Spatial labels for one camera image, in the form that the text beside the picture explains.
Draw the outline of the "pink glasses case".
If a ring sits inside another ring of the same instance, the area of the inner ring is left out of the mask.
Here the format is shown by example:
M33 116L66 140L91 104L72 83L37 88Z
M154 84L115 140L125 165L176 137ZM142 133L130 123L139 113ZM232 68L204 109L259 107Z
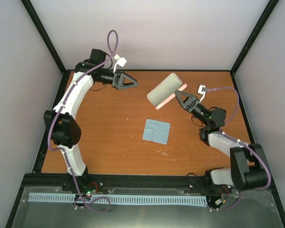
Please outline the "pink glasses case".
M183 91L187 86L175 73L170 73L147 94L147 99L155 107L155 110L159 110L176 96L176 91Z

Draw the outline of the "light blue cleaning cloth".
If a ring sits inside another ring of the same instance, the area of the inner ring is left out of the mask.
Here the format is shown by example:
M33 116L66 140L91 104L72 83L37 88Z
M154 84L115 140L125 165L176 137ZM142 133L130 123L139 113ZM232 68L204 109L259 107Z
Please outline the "light blue cleaning cloth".
M166 145L168 142L170 123L147 119L142 139Z

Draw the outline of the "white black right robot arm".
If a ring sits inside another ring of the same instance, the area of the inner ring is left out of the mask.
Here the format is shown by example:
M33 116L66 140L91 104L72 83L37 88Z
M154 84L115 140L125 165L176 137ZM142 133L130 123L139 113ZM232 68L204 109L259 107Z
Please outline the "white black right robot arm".
M226 110L214 107L207 109L195 95L177 90L175 95L182 108L204 127L199 129L199 138L207 146L218 149L230 158L229 169L214 169L210 178L215 185L229 185L243 190L265 190L272 183L272 176L260 144L248 144L226 134Z

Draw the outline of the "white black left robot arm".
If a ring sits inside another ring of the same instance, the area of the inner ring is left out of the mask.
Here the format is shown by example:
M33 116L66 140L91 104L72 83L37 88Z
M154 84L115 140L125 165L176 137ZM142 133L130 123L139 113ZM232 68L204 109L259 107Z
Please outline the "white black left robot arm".
M48 148L61 151L67 173L75 176L72 184L78 191L89 187L89 179L84 176L87 167L79 149L81 129L76 122L76 114L86 93L96 82L111 85L117 90L138 85L136 79L115 69L125 64L123 57L111 57L102 50L92 49L90 58L76 65L72 81L61 100L51 111L44 113Z

